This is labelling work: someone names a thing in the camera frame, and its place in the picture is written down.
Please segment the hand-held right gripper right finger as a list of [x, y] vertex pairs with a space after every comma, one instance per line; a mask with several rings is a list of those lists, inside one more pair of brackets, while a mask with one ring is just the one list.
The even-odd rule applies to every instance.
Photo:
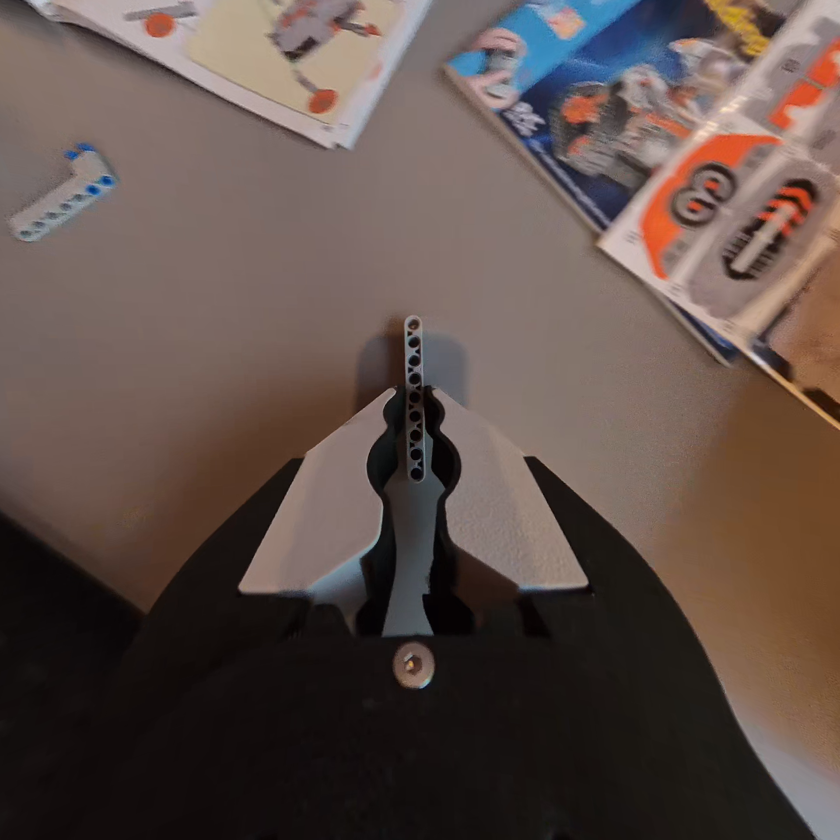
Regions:
[[590, 582], [519, 446], [437, 387], [427, 388], [431, 470], [442, 487], [428, 576], [435, 635], [468, 635], [529, 595]]

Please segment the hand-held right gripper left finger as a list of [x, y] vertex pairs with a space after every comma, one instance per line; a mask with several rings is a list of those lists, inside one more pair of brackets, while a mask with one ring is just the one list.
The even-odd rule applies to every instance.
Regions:
[[385, 488], [399, 466], [399, 442], [400, 389], [390, 387], [311, 448], [238, 593], [334, 606], [352, 633], [378, 634], [395, 575]]

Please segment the grey straight holed beam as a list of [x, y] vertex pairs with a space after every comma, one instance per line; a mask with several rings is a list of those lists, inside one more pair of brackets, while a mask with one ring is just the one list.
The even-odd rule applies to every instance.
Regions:
[[418, 484], [426, 475], [424, 411], [424, 327], [412, 315], [404, 321], [405, 356], [405, 437], [406, 470], [409, 480]]

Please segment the grey desk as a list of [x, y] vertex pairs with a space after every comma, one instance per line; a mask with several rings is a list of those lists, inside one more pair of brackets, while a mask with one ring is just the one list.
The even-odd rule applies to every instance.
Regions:
[[[661, 574], [756, 739], [838, 765], [838, 432], [714, 361], [441, 77], [508, 6], [435, 2], [341, 152], [2, 2], [2, 505], [150, 606], [415, 312], [437, 382]], [[18, 241], [79, 143], [115, 189]]]

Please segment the orange grey sticker sheet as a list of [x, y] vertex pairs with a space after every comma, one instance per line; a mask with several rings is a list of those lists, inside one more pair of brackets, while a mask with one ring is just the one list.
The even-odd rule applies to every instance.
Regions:
[[837, 246], [838, 39], [804, 3], [597, 243], [744, 354]]

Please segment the open instruction booklet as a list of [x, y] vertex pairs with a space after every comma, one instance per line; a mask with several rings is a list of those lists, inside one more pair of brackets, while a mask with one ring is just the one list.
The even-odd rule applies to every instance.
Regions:
[[430, 1], [28, 1], [325, 149], [351, 151]]

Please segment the grey angled beam blue pins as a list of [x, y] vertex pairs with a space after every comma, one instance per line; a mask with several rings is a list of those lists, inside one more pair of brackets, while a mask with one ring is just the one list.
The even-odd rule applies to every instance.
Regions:
[[48, 236], [118, 184], [118, 177], [93, 145], [78, 143], [64, 155], [70, 164], [69, 179], [9, 218], [9, 231], [18, 241], [34, 243]]

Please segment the blue cover booklet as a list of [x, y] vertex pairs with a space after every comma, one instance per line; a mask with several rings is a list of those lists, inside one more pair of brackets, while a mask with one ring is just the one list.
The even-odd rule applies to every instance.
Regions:
[[801, 2], [524, 2], [445, 66], [601, 236]]

